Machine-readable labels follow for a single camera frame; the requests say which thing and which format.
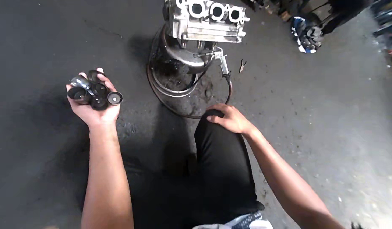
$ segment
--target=gray floor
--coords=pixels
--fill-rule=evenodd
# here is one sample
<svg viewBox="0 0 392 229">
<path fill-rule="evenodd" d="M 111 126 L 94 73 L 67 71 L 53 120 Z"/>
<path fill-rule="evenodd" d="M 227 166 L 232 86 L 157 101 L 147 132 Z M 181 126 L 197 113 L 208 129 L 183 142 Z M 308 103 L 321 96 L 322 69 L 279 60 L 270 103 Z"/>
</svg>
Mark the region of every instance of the gray floor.
<svg viewBox="0 0 392 229">
<path fill-rule="evenodd" d="M 146 80 L 162 3 L 0 0 L 0 228 L 79 227 L 88 130 L 64 91 L 79 71 L 103 67 L 125 95 L 118 121 L 124 157 L 160 171 L 186 156 L 161 154 L 168 143 L 194 150 L 197 122 L 162 108 Z M 232 104 L 344 226 L 392 228 L 392 67 L 371 36 L 376 25 L 368 12 L 314 55 L 298 52 L 276 16 L 247 14 L 244 42 L 222 45 L 234 72 Z M 242 58 L 248 64 L 238 75 Z M 208 76 L 213 97 L 204 101 L 223 100 L 219 68 Z M 199 112 L 203 92 L 199 85 L 190 98 Z M 251 161 L 265 216 L 274 228 L 297 228 Z"/>
</svg>

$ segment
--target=finger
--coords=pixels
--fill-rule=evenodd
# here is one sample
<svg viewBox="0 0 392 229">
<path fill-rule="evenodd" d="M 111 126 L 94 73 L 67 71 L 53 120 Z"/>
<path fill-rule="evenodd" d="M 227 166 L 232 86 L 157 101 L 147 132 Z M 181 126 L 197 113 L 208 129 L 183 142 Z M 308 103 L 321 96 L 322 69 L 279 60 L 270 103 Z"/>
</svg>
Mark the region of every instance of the finger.
<svg viewBox="0 0 392 229">
<path fill-rule="evenodd" d="M 219 110 L 224 113 L 226 111 L 226 107 L 227 107 L 227 105 L 225 105 L 223 103 L 219 103 L 219 104 L 209 106 L 206 110 L 216 109 L 216 110 Z"/>
<path fill-rule="evenodd" d="M 220 118 L 218 116 L 207 116 L 207 121 L 222 125 L 222 124 L 224 124 L 225 119 L 224 118 Z"/>
<path fill-rule="evenodd" d="M 97 68 L 97 71 L 99 71 L 101 73 L 104 73 L 104 70 L 102 68 Z M 98 77 L 99 80 L 101 80 L 101 81 L 103 81 L 105 83 L 108 82 L 108 85 L 111 86 L 112 90 L 116 91 L 114 85 L 111 83 L 110 79 L 108 79 L 106 76 L 104 76 L 103 74 L 97 74 L 97 77 Z"/>
<path fill-rule="evenodd" d="M 82 75 L 82 76 L 84 76 L 84 78 L 87 79 L 87 75 L 85 73 L 79 73 L 79 75 Z"/>
<path fill-rule="evenodd" d="M 69 91 L 72 88 L 70 84 L 66 84 L 66 91 Z"/>
<path fill-rule="evenodd" d="M 111 91 L 117 91 L 110 81 L 104 81 L 104 83 Z"/>
</svg>

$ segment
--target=black pants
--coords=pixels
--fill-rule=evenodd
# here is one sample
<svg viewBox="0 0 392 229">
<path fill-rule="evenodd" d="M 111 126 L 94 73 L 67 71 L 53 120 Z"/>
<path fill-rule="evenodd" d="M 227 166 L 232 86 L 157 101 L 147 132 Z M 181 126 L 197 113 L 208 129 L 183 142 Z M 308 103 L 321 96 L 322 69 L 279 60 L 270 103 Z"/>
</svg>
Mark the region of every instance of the black pants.
<svg viewBox="0 0 392 229">
<path fill-rule="evenodd" d="M 136 228 L 190 229 L 201 224 L 225 224 L 264 209 L 256 201 L 242 136 L 208 122 L 209 115 L 223 116 L 210 110 L 196 128 L 195 175 L 172 178 L 126 166 Z"/>
</svg>

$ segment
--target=right hand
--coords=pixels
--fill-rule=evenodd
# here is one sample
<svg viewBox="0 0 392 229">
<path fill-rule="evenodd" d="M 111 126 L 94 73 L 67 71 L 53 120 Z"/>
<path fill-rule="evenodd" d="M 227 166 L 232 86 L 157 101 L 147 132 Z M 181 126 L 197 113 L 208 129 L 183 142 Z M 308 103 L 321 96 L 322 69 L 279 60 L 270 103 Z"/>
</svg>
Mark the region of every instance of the right hand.
<svg viewBox="0 0 392 229">
<path fill-rule="evenodd" d="M 207 120 L 212 123 L 217 123 L 233 133 L 247 134 L 255 129 L 255 126 L 234 106 L 219 103 L 209 106 L 206 110 L 211 109 L 223 112 L 224 117 L 208 116 Z"/>
<path fill-rule="evenodd" d="M 104 73 L 102 68 L 97 68 L 97 71 Z M 84 76 L 87 78 L 85 73 L 79 73 L 79 75 Z M 112 85 L 111 81 L 105 77 L 103 74 L 97 74 L 99 80 L 103 81 L 105 85 L 111 91 L 115 90 L 114 85 Z M 69 91 L 72 88 L 70 84 L 66 85 L 66 90 Z M 76 113 L 78 117 L 80 117 L 89 128 L 96 127 L 96 126 L 114 126 L 117 121 L 118 113 L 120 110 L 120 104 L 116 106 L 109 106 L 106 110 L 96 111 L 91 108 L 90 105 L 80 105 L 71 98 L 67 97 L 70 102 L 70 106 L 73 112 Z"/>
</svg>

